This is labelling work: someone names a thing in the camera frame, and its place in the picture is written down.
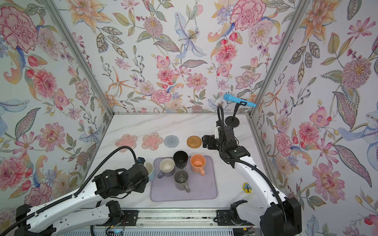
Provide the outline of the light blue mug cream interior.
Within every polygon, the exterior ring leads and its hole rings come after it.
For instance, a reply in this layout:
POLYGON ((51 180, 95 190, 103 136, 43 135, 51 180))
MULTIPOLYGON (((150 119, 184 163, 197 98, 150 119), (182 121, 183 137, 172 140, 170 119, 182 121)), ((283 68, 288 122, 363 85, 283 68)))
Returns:
POLYGON ((153 182, 154 179, 155 179, 155 169, 154 169, 154 165, 151 163, 151 162, 145 162, 144 164, 144 167, 146 168, 146 170, 148 171, 148 178, 149 178, 149 182, 153 182))

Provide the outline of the pink flower coaster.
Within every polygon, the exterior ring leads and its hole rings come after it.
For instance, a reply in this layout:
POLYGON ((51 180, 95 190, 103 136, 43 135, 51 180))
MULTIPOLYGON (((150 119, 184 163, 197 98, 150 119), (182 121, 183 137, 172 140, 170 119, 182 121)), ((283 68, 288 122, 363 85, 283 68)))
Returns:
POLYGON ((163 138, 156 132, 143 136, 142 141, 142 148, 150 149, 152 151, 157 150, 159 148, 159 145, 164 142, 163 138))
POLYGON ((121 139, 115 142, 116 147, 128 146, 131 149, 135 149, 137 146, 138 137, 135 135, 125 134, 121 139))

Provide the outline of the grey round patterned coaster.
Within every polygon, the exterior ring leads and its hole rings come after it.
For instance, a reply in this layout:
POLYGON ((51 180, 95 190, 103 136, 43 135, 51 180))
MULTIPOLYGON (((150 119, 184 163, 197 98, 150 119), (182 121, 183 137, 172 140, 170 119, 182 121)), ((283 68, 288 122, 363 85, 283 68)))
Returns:
POLYGON ((175 148, 179 145, 179 138, 175 135, 169 135, 164 139, 164 145, 168 148, 175 148))

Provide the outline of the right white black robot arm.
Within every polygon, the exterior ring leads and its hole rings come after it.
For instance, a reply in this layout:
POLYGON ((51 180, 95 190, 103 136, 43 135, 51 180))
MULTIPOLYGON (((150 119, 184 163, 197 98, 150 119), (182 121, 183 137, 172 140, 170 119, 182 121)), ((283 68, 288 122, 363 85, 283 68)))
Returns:
POLYGON ((233 128, 219 126, 214 135, 203 136, 202 143, 204 148, 217 150, 220 158, 245 179, 258 197, 256 206, 246 200, 231 204, 229 213, 234 223, 257 225, 265 236, 296 236, 302 232, 299 201, 273 185, 247 149, 238 145, 233 128))

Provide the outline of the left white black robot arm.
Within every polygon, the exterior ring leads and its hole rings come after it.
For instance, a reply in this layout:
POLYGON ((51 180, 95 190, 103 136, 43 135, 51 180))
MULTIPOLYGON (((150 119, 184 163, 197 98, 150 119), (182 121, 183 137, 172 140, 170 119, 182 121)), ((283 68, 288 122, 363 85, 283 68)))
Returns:
POLYGON ((83 190, 50 204, 17 210, 17 236, 57 236, 85 226, 115 226, 124 218, 121 195, 143 193, 149 173, 141 164, 130 169, 105 170, 83 190))

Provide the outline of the black microphone stand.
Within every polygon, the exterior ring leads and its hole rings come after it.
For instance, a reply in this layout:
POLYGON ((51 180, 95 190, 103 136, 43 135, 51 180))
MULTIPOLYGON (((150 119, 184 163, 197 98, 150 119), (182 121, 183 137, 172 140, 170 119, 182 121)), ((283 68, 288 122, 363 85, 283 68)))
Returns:
POLYGON ((238 112, 238 109, 240 106, 246 106, 246 102, 239 102, 235 105, 234 111, 233 111, 233 116, 229 116, 225 119, 225 124, 227 126, 230 126, 232 128, 238 127, 240 124, 239 119, 236 117, 236 114, 238 112))

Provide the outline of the orange mug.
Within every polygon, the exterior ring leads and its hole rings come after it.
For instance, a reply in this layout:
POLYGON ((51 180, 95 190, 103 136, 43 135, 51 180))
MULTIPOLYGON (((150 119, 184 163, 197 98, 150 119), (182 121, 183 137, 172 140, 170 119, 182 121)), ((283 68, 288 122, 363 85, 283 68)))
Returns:
POLYGON ((190 159, 191 170, 194 173, 201 174, 204 176, 206 174, 204 167, 206 165, 206 158, 203 155, 195 154, 190 159))

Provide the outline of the blue microphone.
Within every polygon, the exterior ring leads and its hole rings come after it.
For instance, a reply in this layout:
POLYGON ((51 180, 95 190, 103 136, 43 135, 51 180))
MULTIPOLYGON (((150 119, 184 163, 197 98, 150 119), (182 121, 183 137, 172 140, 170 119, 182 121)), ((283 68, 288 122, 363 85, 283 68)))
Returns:
POLYGON ((234 103, 237 103, 237 104, 241 104, 243 106, 249 106, 249 107, 252 107, 252 108, 255 108, 257 105, 255 103, 252 103, 250 101, 247 101, 245 99, 241 99, 241 98, 238 98, 238 97, 234 97, 228 93, 226 93, 224 96, 223 96, 223 99, 228 101, 228 102, 234 102, 234 103))

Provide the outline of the black mug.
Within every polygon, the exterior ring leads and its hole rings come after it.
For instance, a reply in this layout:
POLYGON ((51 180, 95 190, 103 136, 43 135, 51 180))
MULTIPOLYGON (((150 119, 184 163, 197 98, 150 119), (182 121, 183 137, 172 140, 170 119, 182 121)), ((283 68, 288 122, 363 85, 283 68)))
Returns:
POLYGON ((184 169, 188 163, 189 156, 185 151, 177 151, 173 155, 173 161, 178 169, 184 169))

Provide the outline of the grey mug cream interior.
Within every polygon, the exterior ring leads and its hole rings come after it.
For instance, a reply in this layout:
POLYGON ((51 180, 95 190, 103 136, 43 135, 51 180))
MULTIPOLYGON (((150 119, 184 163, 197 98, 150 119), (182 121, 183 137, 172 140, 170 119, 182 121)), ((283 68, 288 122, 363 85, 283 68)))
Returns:
POLYGON ((175 162, 171 158, 163 159, 159 164, 160 172, 157 175, 158 179, 163 177, 171 177, 175 173, 175 162))

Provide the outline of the yellow round sticker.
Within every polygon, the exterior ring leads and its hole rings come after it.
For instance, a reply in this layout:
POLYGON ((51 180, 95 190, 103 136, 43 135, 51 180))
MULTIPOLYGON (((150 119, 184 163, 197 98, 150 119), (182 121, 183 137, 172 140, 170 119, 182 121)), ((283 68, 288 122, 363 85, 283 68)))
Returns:
POLYGON ((247 194, 251 194, 251 192, 252 192, 252 188, 251 188, 251 186, 248 183, 244 183, 243 184, 243 190, 247 194))

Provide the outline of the lavender rectangular mat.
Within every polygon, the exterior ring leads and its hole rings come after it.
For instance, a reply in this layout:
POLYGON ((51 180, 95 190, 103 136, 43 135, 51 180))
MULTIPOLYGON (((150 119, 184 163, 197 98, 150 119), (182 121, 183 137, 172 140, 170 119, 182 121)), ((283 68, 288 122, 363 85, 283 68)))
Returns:
POLYGON ((213 160, 205 156, 205 175, 191 170, 190 163, 184 168, 185 173, 162 178, 155 177, 152 181, 151 200, 154 202, 207 200, 218 195, 213 160))

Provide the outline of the dark grey mug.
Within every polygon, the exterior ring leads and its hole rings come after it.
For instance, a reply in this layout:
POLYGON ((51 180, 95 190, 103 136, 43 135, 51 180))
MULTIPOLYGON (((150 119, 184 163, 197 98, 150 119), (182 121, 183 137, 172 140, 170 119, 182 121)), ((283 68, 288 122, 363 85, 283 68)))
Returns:
POLYGON ((189 174, 185 170, 178 170, 174 174, 175 186, 180 191, 190 193, 189 188, 189 174))

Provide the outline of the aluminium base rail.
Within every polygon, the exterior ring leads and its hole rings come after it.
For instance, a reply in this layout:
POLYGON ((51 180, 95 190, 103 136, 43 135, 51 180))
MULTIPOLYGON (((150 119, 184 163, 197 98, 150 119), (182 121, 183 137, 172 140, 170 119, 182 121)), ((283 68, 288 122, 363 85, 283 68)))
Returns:
POLYGON ((58 231, 74 231, 94 226, 95 229, 132 228, 214 228, 218 208, 124 208, 125 215, 113 225, 108 207, 83 208, 61 216, 53 223, 58 231))

